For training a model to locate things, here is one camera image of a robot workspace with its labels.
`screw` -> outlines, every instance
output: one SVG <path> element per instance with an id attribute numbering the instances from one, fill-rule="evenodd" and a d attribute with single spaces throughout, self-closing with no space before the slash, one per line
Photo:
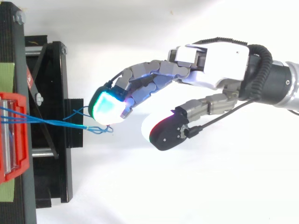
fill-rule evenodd
<path id="1" fill-rule="evenodd" d="M 36 94 L 36 104 L 37 104 L 38 106 L 40 106 L 40 105 L 42 105 L 42 102 L 43 102 L 43 97 L 41 96 L 40 93 L 37 93 L 37 94 Z"/>
<path id="2" fill-rule="evenodd" d="M 67 54 L 67 47 L 66 47 L 66 46 L 62 46 L 62 47 L 61 47 L 61 53 L 62 53 L 63 55 L 66 55 L 66 54 Z"/>
<path id="3" fill-rule="evenodd" d="M 17 11 L 14 15 L 14 22 L 17 22 L 19 25 L 23 25 L 26 22 L 26 16 L 23 11 Z"/>

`metal rod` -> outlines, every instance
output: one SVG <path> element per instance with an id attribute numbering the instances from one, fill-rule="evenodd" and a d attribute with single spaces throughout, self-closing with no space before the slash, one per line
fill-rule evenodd
<path id="1" fill-rule="evenodd" d="M 54 157 L 54 154 L 50 148 L 33 148 L 32 157 Z"/>
<path id="2" fill-rule="evenodd" d="M 2 100 L 2 106 L 4 108 L 8 108 L 7 100 Z M 3 116 L 8 117 L 8 111 L 3 110 Z M 1 124 L 2 131 L 4 131 L 3 143 L 2 145 L 5 147 L 3 150 L 4 155 L 4 166 L 5 166 L 5 174 L 9 174 L 11 172 L 11 159 L 10 159 L 10 148 L 9 148 L 9 124 Z"/>
<path id="3" fill-rule="evenodd" d="M 39 56 L 43 47 L 25 47 L 26 56 Z"/>

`red container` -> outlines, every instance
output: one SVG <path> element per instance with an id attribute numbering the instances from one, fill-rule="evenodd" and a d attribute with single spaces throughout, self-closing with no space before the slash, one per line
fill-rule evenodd
<path id="1" fill-rule="evenodd" d="M 0 106 L 26 114 L 26 97 L 0 92 Z M 0 109 L 1 116 L 23 118 Z M 3 124 L 0 121 L 0 183 L 23 174 L 29 168 L 27 124 Z"/>

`robotic hand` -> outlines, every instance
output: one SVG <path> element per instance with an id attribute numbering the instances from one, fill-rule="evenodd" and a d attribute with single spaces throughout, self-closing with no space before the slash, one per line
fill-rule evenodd
<path id="1" fill-rule="evenodd" d="M 126 68 L 95 92 L 89 114 L 103 125 L 119 123 L 134 107 L 173 81 L 223 91 L 161 113 L 158 123 L 150 116 L 146 118 L 142 133 L 159 150 L 182 143 L 253 102 L 299 110 L 299 64 L 273 61 L 261 45 L 214 38 L 170 50 L 167 61 Z M 234 108 L 238 100 L 246 103 Z M 188 127 L 188 123 L 211 114 L 223 115 L 205 125 Z"/>

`white background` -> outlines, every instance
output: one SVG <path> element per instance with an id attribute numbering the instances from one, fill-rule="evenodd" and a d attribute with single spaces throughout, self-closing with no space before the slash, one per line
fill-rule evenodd
<path id="1" fill-rule="evenodd" d="M 13 2 L 27 14 L 27 35 L 68 47 L 69 97 L 85 105 L 124 68 L 205 38 L 262 44 L 276 60 L 299 62 L 293 0 Z M 113 125 L 113 134 L 84 132 L 84 148 L 72 149 L 74 198 L 37 210 L 38 223 L 299 223 L 299 117 L 256 104 L 166 152 L 142 137 L 147 114 L 214 93 L 172 84 Z"/>

